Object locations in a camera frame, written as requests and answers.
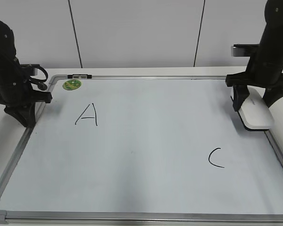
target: whiteboard surface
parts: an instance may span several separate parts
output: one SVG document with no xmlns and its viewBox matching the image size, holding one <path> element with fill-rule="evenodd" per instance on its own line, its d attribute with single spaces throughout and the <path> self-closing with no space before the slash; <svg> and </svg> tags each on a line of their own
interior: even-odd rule
<svg viewBox="0 0 283 226">
<path fill-rule="evenodd" d="M 58 81 L 1 197 L 17 211 L 283 214 L 283 169 L 220 80 Z M 211 161 L 208 156 L 215 148 Z"/>
</svg>

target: round sticker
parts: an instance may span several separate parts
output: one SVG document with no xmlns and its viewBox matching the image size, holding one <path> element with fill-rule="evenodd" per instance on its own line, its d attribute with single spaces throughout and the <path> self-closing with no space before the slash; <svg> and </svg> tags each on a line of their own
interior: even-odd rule
<svg viewBox="0 0 283 226">
<path fill-rule="evenodd" d="M 64 82 L 63 88 L 66 90 L 75 90 L 80 88 L 81 84 L 82 84 L 81 81 L 77 79 L 72 79 Z"/>
</svg>

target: whiteboard frame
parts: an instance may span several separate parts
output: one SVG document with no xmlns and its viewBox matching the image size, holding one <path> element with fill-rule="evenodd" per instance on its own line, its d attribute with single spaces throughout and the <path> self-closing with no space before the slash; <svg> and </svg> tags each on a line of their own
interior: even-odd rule
<svg viewBox="0 0 283 226">
<path fill-rule="evenodd" d="M 48 91 L 52 92 L 58 80 L 87 79 L 86 74 L 59 74 L 51 78 Z M 92 76 L 91 79 L 140 79 L 140 80 L 225 80 L 225 76 Z M 36 107 L 38 120 L 45 103 Z M 33 128 L 27 128 L 16 146 L 0 177 L 0 198 L 26 147 Z M 270 131 L 265 132 L 270 145 L 283 167 L 283 153 Z M 6 223 L 86 223 L 86 224 L 180 224 L 180 225 L 283 225 L 283 214 L 181 214 L 181 213 L 113 213 L 113 212 L 32 212 L 0 210 L 0 224 Z"/>
</svg>

